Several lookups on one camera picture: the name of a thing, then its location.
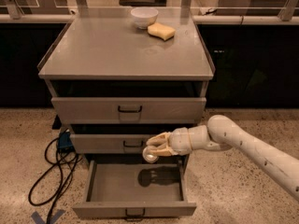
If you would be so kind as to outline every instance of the terrazzo floor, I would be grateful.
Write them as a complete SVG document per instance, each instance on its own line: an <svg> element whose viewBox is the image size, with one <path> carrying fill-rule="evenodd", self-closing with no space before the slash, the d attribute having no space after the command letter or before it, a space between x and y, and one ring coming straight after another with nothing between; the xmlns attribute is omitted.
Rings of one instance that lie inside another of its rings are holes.
<svg viewBox="0 0 299 224"><path fill-rule="evenodd" d="M207 109L202 123L215 114L233 119L247 132L299 159L299 109ZM54 118L51 108L0 108L0 223L35 223L33 213L40 216L38 223L46 220L50 204L35 207L27 198L30 188L49 168L44 150L58 135L51 128ZM54 157L54 148L50 149L51 155ZM55 206L53 214L64 211L55 223L127 223L123 219L77 217L72 206L82 200L87 174L87 165L82 161L69 190ZM49 197L57 187L57 177L53 172L44 180L33 200L41 202ZM136 223L299 223L299 202L235 148L217 153L193 152L185 178L188 200L197 203L193 216Z"/></svg>

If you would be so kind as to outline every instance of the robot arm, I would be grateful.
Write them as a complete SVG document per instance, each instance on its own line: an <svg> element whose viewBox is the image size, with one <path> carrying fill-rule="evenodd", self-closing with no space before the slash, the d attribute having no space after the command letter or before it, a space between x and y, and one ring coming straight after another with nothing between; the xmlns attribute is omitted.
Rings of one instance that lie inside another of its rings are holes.
<svg viewBox="0 0 299 224"><path fill-rule="evenodd" d="M152 137L143 150L147 162L159 156L186 155L237 147L299 202L299 160L246 133L225 116L213 116L207 126L180 128Z"/></svg>

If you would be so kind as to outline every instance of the black cable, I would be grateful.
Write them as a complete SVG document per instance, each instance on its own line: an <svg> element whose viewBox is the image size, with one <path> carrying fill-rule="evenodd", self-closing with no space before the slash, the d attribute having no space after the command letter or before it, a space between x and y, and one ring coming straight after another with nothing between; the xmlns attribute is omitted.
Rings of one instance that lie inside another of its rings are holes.
<svg viewBox="0 0 299 224"><path fill-rule="evenodd" d="M62 133L60 133L60 135L57 138L54 138L52 141L49 142L49 144L47 145L46 149L45 149L45 153L44 153L44 158L46 160L47 163L51 164L51 167L41 176L37 179L37 181L34 183L34 185L31 187L29 194L28 194L28 202L29 204L31 204L32 206L41 206L44 204L47 204L49 202L52 201L52 205L50 207L50 210L48 212L47 215L47 224L50 224L50 219L53 213L53 209L57 203L57 201L64 195L64 193L68 190L70 184L72 183L73 180L73 173L75 171L75 168L77 166L77 164L82 160L79 158L78 154L73 152L68 152L68 153L60 153L59 152L59 148L58 148L58 141L59 139L62 137L62 135L66 132L66 130ZM56 141L56 153L55 153L55 161L50 161L48 159L48 152L49 152L49 148L52 144L54 144L54 142ZM71 153L75 153L74 158L72 158L71 160L67 160L66 157L69 156L69 154ZM68 176L66 177L66 179L64 180L64 171L62 166L63 165L67 165L70 173L68 174ZM60 182L59 182L59 186L58 188L55 190L54 194L52 196L50 196L46 201L41 202L41 203L34 203L32 201L32 195L33 192L36 188L36 186L40 183L40 181L42 179L44 179L47 174L52 171L54 168L58 168L59 173L60 173Z"/></svg>
<svg viewBox="0 0 299 224"><path fill-rule="evenodd" d="M244 21L244 16L241 16L241 23L240 23L240 26L243 25L243 21Z"/></svg>
<svg viewBox="0 0 299 224"><path fill-rule="evenodd" d="M216 8L210 8L203 16L206 16L208 14L212 14L212 13L215 13L217 11Z"/></svg>

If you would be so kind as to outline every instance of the yellow sponge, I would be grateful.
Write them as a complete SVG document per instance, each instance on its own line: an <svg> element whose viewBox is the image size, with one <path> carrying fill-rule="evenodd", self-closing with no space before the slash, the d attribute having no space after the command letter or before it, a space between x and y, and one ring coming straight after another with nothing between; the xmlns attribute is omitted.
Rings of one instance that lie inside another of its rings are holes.
<svg viewBox="0 0 299 224"><path fill-rule="evenodd" d="M162 25L158 22L148 26L148 33L163 39L164 41L175 35L176 30L170 26Z"/></svg>

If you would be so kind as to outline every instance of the cabinet top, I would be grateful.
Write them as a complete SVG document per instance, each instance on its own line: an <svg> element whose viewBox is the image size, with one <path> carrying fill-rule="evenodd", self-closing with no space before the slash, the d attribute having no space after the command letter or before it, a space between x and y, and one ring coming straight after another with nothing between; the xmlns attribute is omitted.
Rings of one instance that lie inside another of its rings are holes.
<svg viewBox="0 0 299 224"><path fill-rule="evenodd" d="M157 8L157 22L176 29L167 41L135 27L131 7L85 8L40 70L45 79L210 80L188 10Z"/></svg>

